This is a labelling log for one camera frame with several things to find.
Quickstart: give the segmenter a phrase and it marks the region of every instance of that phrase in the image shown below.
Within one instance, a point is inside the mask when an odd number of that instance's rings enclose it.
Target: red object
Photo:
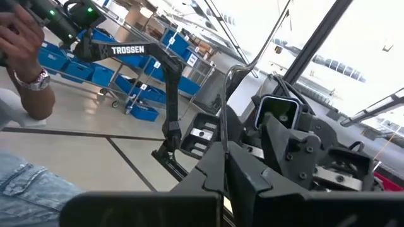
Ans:
[[[387,179],[386,177],[380,175],[379,173],[374,173],[374,176],[379,178],[383,182],[383,187],[385,191],[390,191],[390,192],[401,192],[404,191],[404,189],[391,180]]]

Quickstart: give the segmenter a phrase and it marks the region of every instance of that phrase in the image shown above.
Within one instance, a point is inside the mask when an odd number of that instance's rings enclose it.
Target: silver watch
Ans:
[[[42,91],[49,86],[51,81],[51,77],[48,75],[48,72],[45,69],[42,69],[42,72],[39,74],[38,78],[32,83],[22,82],[15,72],[14,76],[20,86],[31,91]]]

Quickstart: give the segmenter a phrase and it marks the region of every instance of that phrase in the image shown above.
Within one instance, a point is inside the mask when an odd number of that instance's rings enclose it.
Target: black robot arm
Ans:
[[[169,151],[175,151],[181,141],[181,129],[178,123],[178,85],[183,70],[182,63],[170,56],[155,42],[125,42],[120,44],[92,40],[89,29],[75,47],[73,54],[84,62],[95,62],[110,57],[150,55],[161,63],[165,77],[167,95],[167,118],[162,127],[164,144]]]

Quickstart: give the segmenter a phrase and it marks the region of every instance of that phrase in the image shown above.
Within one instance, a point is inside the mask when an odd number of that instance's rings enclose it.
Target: jeans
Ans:
[[[63,205],[80,193],[46,168],[0,153],[0,226],[57,227]]]

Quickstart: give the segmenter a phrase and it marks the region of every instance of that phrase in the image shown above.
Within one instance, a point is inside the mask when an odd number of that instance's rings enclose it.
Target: cart wheel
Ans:
[[[119,102],[118,101],[114,101],[112,103],[112,108],[117,108],[119,106]]]
[[[101,88],[100,93],[106,95],[108,93],[108,90],[106,90],[105,88]]]
[[[125,114],[128,115],[131,113],[131,111],[132,111],[132,107],[127,107],[125,110]]]

